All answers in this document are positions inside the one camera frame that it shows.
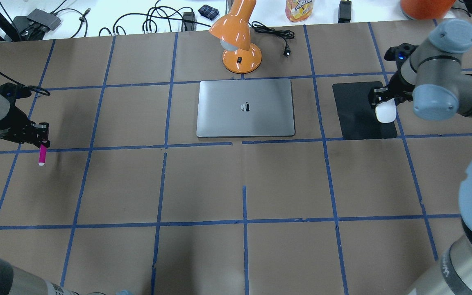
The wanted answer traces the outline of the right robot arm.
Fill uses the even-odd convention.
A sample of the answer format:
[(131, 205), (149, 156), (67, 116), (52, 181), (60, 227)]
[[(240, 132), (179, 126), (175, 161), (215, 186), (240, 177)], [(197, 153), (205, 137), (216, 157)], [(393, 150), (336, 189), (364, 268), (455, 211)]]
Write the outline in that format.
[[(379, 123), (394, 121), (403, 102), (411, 102), (423, 120), (472, 118), (472, 73), (461, 67), (471, 48), (472, 23), (461, 18), (440, 22), (420, 45), (389, 48), (385, 59), (395, 61), (397, 71), (385, 86), (369, 93)], [(406, 295), (472, 295), (472, 159), (466, 161), (457, 192), (461, 237), (406, 288)]]

